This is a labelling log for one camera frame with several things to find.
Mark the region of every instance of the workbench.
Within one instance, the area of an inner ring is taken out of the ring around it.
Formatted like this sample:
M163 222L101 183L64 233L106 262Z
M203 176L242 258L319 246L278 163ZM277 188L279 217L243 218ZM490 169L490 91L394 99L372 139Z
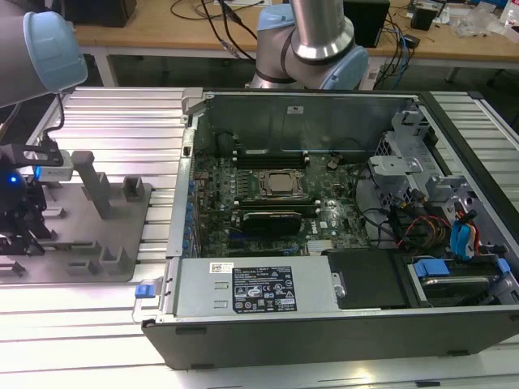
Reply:
M182 0L175 11L180 15L199 17L190 1ZM429 31L410 29L410 19L399 10L408 0L392 0L391 16L403 32L421 39L411 64L419 66L479 67L519 69L519 45L494 33L488 36L459 38L448 25L435 24ZM173 0L138 0L133 18L124 28L76 26L76 37L84 53L93 55L106 87L117 86L110 55L150 55L161 57L232 58L212 34L207 20L184 20L169 12ZM245 25L255 30L263 7L239 11ZM208 4L211 14L221 13L218 6ZM215 20L218 32L225 36L223 22ZM256 51L255 40L242 28L229 23L232 36L247 52ZM378 46L368 49L370 66L361 89L373 88L380 67L395 51L390 32L383 32Z
M519 336L468 357L194 371L166 367L134 323L132 310L135 286L164 274L184 128L181 96L181 88L79 88L65 100L65 126L54 133L60 147L92 150L96 170L111 182L131 173L153 185L139 263L132 280L122 284L0 285L0 387L416 387L424 380L457 389L517 385ZM434 96L519 207L515 133L485 100L464 92ZM54 102L29 143L57 120ZM439 152L454 173L460 172L448 149L439 145ZM148 308L156 304L151 299Z

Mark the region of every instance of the aluminum extrusion table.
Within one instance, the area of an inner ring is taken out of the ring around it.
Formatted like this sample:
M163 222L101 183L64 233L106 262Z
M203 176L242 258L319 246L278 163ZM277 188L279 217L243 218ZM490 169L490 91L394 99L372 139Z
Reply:
M153 185L133 279L125 284L0 287L0 387L519 387L519 336L468 357L172 371L132 322L135 285L162 276L183 125L181 88L79 88L66 100L60 147L93 150L112 182ZM435 98L519 207L517 136L484 100ZM51 105L35 134L56 122ZM440 149L445 157L448 152ZM447 160L451 170L457 167Z

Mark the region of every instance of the cpu socket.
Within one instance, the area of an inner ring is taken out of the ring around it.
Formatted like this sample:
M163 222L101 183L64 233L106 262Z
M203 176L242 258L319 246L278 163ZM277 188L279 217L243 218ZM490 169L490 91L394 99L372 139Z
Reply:
M259 195L262 198L302 196L301 173L296 170L260 172Z

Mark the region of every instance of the motherboard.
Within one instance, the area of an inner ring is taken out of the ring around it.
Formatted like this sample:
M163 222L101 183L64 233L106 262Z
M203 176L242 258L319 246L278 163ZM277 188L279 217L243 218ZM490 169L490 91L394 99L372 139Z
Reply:
M369 246L351 190L358 166L331 160L196 156L201 256L321 255Z

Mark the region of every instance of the power supply label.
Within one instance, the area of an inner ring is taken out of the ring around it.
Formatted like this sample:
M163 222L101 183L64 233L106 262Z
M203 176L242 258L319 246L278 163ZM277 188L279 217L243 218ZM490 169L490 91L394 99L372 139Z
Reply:
M233 268L233 310L237 314L298 310L292 267Z

